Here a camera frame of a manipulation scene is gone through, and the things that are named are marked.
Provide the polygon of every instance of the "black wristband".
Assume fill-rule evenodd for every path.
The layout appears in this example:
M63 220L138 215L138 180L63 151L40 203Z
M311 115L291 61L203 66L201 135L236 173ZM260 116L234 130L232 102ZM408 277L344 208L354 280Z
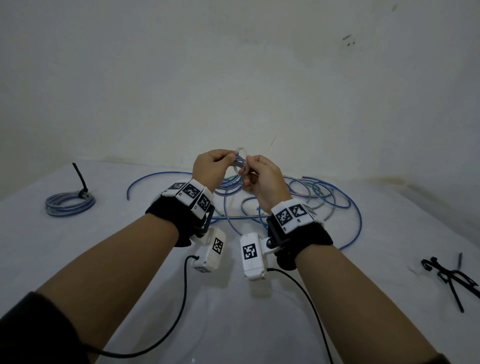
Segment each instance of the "black wristband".
M333 245L328 232L317 222L299 226L288 234L283 232L275 216L267 217L267 223L268 236L271 236L281 248L280 251L275 253L277 263L280 267L284 266L285 270L296 269L295 258L307 246L312 244Z
M160 196L145 213L171 221L177 227L179 231L179 239L175 244L177 248L190 246L192 244L190 237L202 228L207 218L205 215L205 217L200 220L192 213L189 206L184 205L175 197L165 196Z

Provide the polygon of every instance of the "black cable tie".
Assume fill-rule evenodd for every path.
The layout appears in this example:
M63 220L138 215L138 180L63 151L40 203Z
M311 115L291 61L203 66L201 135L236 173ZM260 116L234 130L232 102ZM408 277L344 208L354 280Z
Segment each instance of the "black cable tie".
M75 168L75 170L77 171L78 177L80 177L80 180L82 181L82 185L84 185L84 187L78 193L78 198L83 198L84 193L88 192L88 188L87 188L87 185L85 183L85 180L84 180L82 174L78 170L77 165L75 163L72 163L72 164L73 164L73 167Z

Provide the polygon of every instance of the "wall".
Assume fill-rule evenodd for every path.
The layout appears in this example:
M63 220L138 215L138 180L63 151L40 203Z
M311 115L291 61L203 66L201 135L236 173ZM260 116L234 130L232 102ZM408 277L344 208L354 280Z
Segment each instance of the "wall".
M474 0L4 1L0 167L18 178L2 185L70 156L189 167L245 146L293 174L441 196L455 181L475 212L479 15Z

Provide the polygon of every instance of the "person's left hand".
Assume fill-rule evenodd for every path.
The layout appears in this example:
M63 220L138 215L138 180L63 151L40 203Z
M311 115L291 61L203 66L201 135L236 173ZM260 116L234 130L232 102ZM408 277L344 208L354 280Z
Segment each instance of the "person's left hand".
M234 161L234 150L215 149L203 153L193 164L192 178L213 192L222 183L227 168Z

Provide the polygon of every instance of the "mounting screw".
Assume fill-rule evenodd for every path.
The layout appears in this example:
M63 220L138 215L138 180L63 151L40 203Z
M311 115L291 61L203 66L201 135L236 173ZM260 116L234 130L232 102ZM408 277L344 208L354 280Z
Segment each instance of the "mounting screw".
M267 248L268 249L273 249L276 247L276 243L273 241L272 238L268 239L267 240Z

